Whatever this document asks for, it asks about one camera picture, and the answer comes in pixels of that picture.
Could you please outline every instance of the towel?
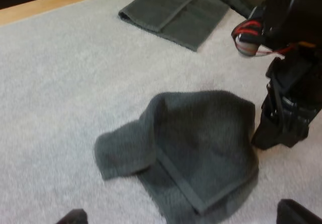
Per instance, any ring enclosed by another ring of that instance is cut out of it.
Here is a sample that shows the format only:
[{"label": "towel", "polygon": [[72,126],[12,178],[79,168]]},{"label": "towel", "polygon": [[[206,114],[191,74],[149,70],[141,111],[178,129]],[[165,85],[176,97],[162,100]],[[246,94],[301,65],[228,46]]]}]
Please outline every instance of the towel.
[{"label": "towel", "polygon": [[105,180],[137,174],[168,224],[217,223],[257,182],[253,103],[226,91],[160,93],[139,119],[104,133]]},{"label": "towel", "polygon": [[253,6],[243,0],[135,0],[119,17],[193,51],[207,39],[229,7],[248,17]]}]

